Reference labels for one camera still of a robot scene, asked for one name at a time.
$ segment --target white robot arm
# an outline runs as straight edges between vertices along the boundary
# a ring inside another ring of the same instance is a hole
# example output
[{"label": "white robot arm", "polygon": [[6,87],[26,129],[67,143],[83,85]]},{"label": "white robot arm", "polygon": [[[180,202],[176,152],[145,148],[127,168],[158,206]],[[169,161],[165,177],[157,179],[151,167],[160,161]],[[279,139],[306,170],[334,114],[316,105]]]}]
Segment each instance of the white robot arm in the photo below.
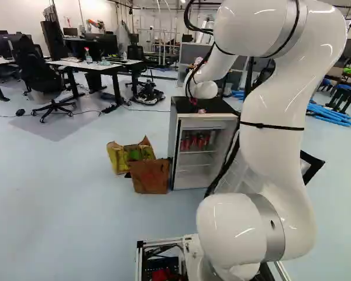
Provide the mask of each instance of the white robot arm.
[{"label": "white robot arm", "polygon": [[204,254],[223,280],[249,280],[260,262],[312,249],[316,225],[300,169],[302,130],[309,99],[346,37],[342,14],[315,0],[225,0],[219,8],[214,49],[190,79],[193,97],[216,96],[211,80],[222,78],[238,55],[276,61],[273,75],[245,99],[240,118],[241,154],[266,184],[254,194],[209,196],[197,211]]}]

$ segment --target office chair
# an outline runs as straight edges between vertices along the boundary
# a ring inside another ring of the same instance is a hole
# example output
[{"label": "office chair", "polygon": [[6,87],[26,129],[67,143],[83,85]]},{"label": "office chair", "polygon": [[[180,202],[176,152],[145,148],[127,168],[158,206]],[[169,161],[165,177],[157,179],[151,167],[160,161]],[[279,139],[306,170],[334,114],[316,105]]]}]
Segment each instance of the office chair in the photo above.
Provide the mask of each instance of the office chair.
[{"label": "office chair", "polygon": [[44,97],[51,102],[51,104],[45,107],[33,109],[31,115],[35,116],[38,111],[47,110],[40,119],[41,123],[44,123],[44,119],[57,110],[64,111],[68,113],[68,116],[72,116],[73,113],[64,107],[75,105],[74,102],[54,101],[63,91],[63,79],[61,75],[46,64],[27,36],[22,35],[19,39],[12,40],[11,44],[13,58],[21,68],[21,79],[25,82],[28,90],[42,92]]},{"label": "office chair", "polygon": [[[144,56],[144,51],[143,51],[143,46],[139,46],[137,44],[133,44],[133,45],[129,45],[128,46],[128,59],[129,60],[141,60],[145,63],[148,63],[148,61],[146,60],[146,57]],[[152,68],[148,68],[147,65],[144,65],[144,68],[140,71],[141,73],[146,72],[147,70],[150,70],[151,73],[151,79],[152,79],[152,83],[153,82],[153,75],[152,75]],[[132,85],[133,83],[125,83],[125,86],[127,87],[128,85]],[[141,86],[145,86],[146,83],[145,82],[137,82],[138,85]]]}]

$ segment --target red component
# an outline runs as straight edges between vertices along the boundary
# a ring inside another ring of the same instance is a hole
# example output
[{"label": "red component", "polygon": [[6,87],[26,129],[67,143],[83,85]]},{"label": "red component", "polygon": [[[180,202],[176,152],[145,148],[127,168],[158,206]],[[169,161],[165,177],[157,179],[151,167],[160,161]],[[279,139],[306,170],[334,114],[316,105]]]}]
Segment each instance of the red component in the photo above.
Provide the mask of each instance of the red component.
[{"label": "red component", "polygon": [[160,269],[152,272],[152,281],[167,281],[169,280],[170,269]]},{"label": "red component", "polygon": [[191,141],[191,145],[198,145],[198,135],[197,134],[195,134],[195,135],[193,135],[192,136],[192,141]]},{"label": "red component", "polygon": [[190,150],[190,146],[191,146],[191,139],[189,136],[185,137],[185,150]]},{"label": "red component", "polygon": [[198,147],[200,150],[202,150],[204,147],[204,137],[202,134],[199,135]]},{"label": "red component", "polygon": [[181,150],[185,150],[185,140],[181,140]]},{"label": "red component", "polygon": [[209,145],[209,139],[211,138],[211,134],[209,133],[209,134],[207,134],[207,135],[205,135],[205,146],[208,146]]}]

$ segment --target cable on floor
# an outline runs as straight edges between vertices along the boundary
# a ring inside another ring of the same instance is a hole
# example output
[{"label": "cable on floor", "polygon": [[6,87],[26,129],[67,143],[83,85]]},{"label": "cable on floor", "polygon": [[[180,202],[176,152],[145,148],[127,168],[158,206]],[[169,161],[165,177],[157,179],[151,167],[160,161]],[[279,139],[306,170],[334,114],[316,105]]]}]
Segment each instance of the cable on floor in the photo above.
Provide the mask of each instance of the cable on floor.
[{"label": "cable on floor", "polygon": [[134,108],[126,107],[126,106],[124,106],[124,105],[121,105],[121,106],[124,107],[125,109],[129,110],[129,111],[170,112],[170,110],[134,109]]},{"label": "cable on floor", "polygon": [[[83,114],[83,113],[87,113],[87,112],[98,112],[98,113],[99,113],[98,116],[100,116],[100,115],[102,114],[102,112],[99,111],[99,110],[91,109],[91,110],[76,112],[76,113],[73,113],[73,115]],[[68,113],[52,112],[51,114],[63,114],[63,115],[67,115]],[[17,116],[17,115],[0,115],[0,117],[3,117],[3,118],[13,118],[13,117],[23,117],[23,116],[32,116],[32,115],[31,115],[31,114],[23,114],[22,116]]]}]

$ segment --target bottle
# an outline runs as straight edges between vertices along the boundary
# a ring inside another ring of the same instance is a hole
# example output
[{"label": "bottle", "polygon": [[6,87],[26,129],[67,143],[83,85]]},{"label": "bottle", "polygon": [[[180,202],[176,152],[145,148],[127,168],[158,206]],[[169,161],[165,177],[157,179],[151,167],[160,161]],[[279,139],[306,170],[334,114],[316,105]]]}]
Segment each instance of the bottle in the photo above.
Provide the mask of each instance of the bottle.
[{"label": "bottle", "polygon": [[90,56],[90,53],[88,52],[88,51],[89,51],[89,48],[88,48],[88,47],[85,47],[84,49],[86,50],[86,52],[85,52],[86,63],[92,63],[92,57]]}]

